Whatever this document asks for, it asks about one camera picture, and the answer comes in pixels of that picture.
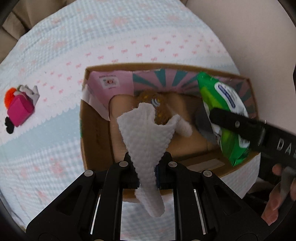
open box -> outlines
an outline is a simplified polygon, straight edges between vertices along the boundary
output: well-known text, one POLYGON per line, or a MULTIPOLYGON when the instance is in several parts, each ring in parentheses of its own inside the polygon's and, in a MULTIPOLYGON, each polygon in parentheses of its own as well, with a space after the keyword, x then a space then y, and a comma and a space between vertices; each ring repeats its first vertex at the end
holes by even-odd
MULTIPOLYGON (((228 80, 228 83, 230 84, 232 84, 231 81, 235 82, 243 80, 249 86, 249 95, 251 96, 251 102, 253 103, 254 113, 250 115, 250 117, 258 117, 255 98, 249 79, 235 74, 196 66, 161 63, 130 63, 91 66, 85 71, 83 88, 85 87, 85 84, 87 84, 90 73, 93 71, 111 72, 115 70, 139 71, 158 69, 177 69, 188 72, 203 71, 212 76, 220 76, 222 79, 230 78, 230 80, 228 80)), ((167 151, 171 153, 173 160, 182 163, 191 170, 201 171, 202 169, 210 169, 217 176, 223 177, 239 169, 242 165, 245 165, 258 155, 256 152, 251 152, 243 163, 232 167, 227 158, 223 157, 219 146, 207 142, 193 125, 192 115, 202 104, 201 98, 172 92, 163 94, 174 111, 180 114, 186 121, 189 121, 193 127, 193 135, 189 138, 174 134, 173 139, 167 148, 167 151)), ((132 108, 136 107, 134 103, 129 103, 128 105, 124 104, 124 102, 133 102, 133 99, 135 98, 136 97, 134 96, 128 95, 114 96, 109 102, 110 121, 102 118, 100 114, 85 101, 81 101, 81 150, 85 169, 98 171, 107 170, 113 163, 123 160, 126 148, 122 141, 116 118, 122 113, 130 111, 132 108)))

finger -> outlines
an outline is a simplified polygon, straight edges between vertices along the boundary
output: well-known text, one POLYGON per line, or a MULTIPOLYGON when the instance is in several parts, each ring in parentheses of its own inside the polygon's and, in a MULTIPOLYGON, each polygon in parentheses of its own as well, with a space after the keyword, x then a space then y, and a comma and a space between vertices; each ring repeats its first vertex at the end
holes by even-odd
POLYGON ((276 210, 282 204, 283 200, 280 193, 280 184, 276 185, 269 194, 269 201, 266 206, 271 210, 276 210))
POLYGON ((281 176, 282 169, 283 168, 282 168, 281 164, 275 164, 272 168, 272 172, 276 176, 281 176))
POLYGON ((291 188, 290 188, 290 195, 293 201, 296 201, 296 178, 294 178, 291 188))
POLYGON ((266 206, 261 218, 268 225, 271 225, 277 220, 278 216, 279 216, 279 211, 277 209, 272 210, 270 207, 266 206))

beige wall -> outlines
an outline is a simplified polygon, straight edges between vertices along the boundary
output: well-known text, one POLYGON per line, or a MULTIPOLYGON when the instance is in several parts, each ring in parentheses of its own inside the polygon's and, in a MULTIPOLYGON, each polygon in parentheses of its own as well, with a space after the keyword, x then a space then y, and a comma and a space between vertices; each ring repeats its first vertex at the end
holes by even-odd
POLYGON ((296 133, 296 27, 277 0, 188 0, 251 79, 259 115, 296 133))

plastic packet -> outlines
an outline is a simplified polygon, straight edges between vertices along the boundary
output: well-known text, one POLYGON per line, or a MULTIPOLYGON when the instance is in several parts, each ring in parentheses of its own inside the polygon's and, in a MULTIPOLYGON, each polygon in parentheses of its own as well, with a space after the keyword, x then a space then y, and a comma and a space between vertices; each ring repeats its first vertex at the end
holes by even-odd
MULTIPOLYGON (((213 108, 220 108, 249 117, 244 103, 232 87, 205 72, 198 74, 197 81, 208 118, 213 108)), ((211 126, 223 155, 229 159, 231 165, 236 166, 242 163, 248 156, 250 143, 230 130, 220 128, 212 123, 211 126)))

patterned tablecloth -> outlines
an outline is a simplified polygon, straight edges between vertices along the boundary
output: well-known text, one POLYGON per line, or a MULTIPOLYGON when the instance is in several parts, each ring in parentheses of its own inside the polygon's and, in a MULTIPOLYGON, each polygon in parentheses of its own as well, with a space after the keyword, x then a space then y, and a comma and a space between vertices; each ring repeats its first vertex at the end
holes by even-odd
MULTIPOLYGON (((123 62, 180 63, 238 73, 216 35, 179 0, 77 0, 39 22, 0 64, 1 96, 19 84, 37 85, 40 93, 35 113, 12 135, 5 131, 7 114, 0 105, 0 190, 19 225, 26 227, 84 171, 79 108, 85 68, 123 62)), ((243 196, 258 168, 256 158, 223 180, 243 196)), ((173 222, 170 205, 159 219, 166 225, 173 222)), ((149 227, 140 209, 124 203, 123 239, 133 239, 136 225, 149 227)), ((140 232, 137 240, 170 235, 170 230, 154 236, 140 232)))

